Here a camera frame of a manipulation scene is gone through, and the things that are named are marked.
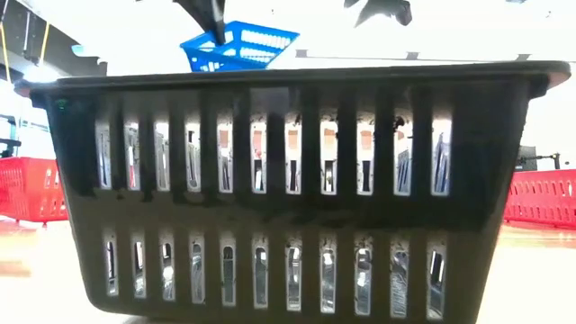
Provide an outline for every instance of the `plastic basket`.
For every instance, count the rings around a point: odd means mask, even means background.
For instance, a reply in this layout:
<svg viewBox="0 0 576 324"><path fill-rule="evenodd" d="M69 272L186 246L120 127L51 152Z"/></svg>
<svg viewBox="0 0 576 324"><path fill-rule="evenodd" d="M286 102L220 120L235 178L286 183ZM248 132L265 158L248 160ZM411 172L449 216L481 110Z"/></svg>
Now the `plastic basket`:
<svg viewBox="0 0 576 324"><path fill-rule="evenodd" d="M0 214L18 221L64 221L68 213L56 161L0 159Z"/></svg>
<svg viewBox="0 0 576 324"><path fill-rule="evenodd" d="M180 45L193 72L264 69L300 35L245 22L229 22L224 31L218 47L211 32Z"/></svg>
<svg viewBox="0 0 576 324"><path fill-rule="evenodd" d="M575 185L576 170L515 173L504 220L576 229Z"/></svg>
<svg viewBox="0 0 576 324"><path fill-rule="evenodd" d="M96 307L196 323L474 323L528 101L568 70L79 78L31 98L48 110ZM398 113L413 129L407 192ZM441 193L436 116L452 121Z"/></svg>

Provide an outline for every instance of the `red shopping basket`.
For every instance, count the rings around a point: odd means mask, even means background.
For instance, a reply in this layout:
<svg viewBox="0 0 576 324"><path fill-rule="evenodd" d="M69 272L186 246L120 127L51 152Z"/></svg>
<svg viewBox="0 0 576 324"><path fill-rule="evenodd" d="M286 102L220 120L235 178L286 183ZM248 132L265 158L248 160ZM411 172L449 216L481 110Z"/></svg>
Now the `red shopping basket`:
<svg viewBox="0 0 576 324"><path fill-rule="evenodd" d="M576 229L576 170L515 173L505 221L525 221Z"/></svg>
<svg viewBox="0 0 576 324"><path fill-rule="evenodd" d="M67 220L56 161L31 157L0 159L0 214L18 221Z"/></svg>

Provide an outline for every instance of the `black plastic basket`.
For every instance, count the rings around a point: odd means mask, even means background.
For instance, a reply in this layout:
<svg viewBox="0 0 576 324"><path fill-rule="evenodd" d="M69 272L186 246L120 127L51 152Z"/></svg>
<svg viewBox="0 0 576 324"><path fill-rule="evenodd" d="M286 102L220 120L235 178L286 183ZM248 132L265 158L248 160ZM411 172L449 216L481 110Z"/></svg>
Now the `black plastic basket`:
<svg viewBox="0 0 576 324"><path fill-rule="evenodd" d="M79 78L31 98L96 307L460 324L481 304L528 101L569 74L516 62ZM432 144L436 118L449 144ZM394 153L403 123L409 159Z"/></svg>

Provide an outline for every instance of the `store floor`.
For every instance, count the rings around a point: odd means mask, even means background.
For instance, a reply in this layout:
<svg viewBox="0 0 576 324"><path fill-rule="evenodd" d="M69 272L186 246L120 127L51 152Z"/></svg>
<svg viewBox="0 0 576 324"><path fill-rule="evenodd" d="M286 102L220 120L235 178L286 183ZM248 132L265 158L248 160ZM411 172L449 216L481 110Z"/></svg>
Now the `store floor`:
<svg viewBox="0 0 576 324"><path fill-rule="evenodd" d="M576 231L505 225L478 323L574 323L575 294ZM151 323L88 302L66 222L35 229L0 220L0 323L46 322Z"/></svg>

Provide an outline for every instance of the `blue shopping basket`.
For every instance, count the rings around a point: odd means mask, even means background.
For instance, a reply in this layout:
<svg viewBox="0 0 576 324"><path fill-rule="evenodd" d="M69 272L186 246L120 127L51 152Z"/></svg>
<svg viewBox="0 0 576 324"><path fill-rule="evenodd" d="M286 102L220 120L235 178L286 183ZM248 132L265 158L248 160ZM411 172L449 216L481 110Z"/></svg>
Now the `blue shopping basket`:
<svg viewBox="0 0 576 324"><path fill-rule="evenodd" d="M180 47L186 52L193 72L265 69L298 36L298 32L229 22L225 27L225 44L216 46L209 31Z"/></svg>

